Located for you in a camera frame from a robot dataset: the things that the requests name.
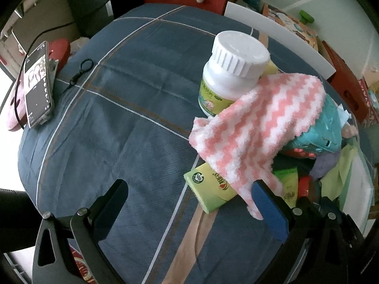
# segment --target metal screw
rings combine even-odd
[[[42,218],[44,218],[45,220],[49,219],[50,217],[51,217],[50,211],[44,212],[44,214],[42,215]]]
[[[300,208],[294,208],[292,210],[294,215],[301,216],[303,214],[302,210]]]
[[[83,208],[80,208],[80,209],[78,210],[78,215],[79,215],[79,216],[84,216],[84,215],[87,214],[87,212],[88,212],[88,209],[85,208],[85,207],[83,207]]]
[[[328,213],[328,218],[331,219],[331,220],[334,220],[335,219],[335,214],[332,213],[332,212],[329,212]]]

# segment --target blue gripper pad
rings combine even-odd
[[[257,180],[251,187],[253,198],[263,221],[270,229],[272,236],[284,243],[289,235],[290,225],[293,221],[291,209],[285,201],[274,195],[262,180]]]

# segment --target phone screen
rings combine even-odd
[[[46,42],[39,45],[25,61],[24,91],[30,126],[51,107],[46,75],[46,46]]]

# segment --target green packet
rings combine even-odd
[[[184,179],[206,213],[217,209],[237,195],[230,184],[213,171],[208,163],[185,173]]]
[[[299,178],[298,170],[294,169],[282,169],[280,171],[274,171],[273,174],[280,180],[284,186],[285,194],[282,196],[283,200],[291,208],[296,207],[296,200],[298,198]]]

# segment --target chevron pattern towel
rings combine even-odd
[[[271,172],[272,161],[284,145],[315,124],[324,99],[317,77],[269,75],[217,116],[196,117],[189,142],[245,200],[250,214],[262,220],[251,185],[262,179],[276,195],[283,195],[282,184]]]

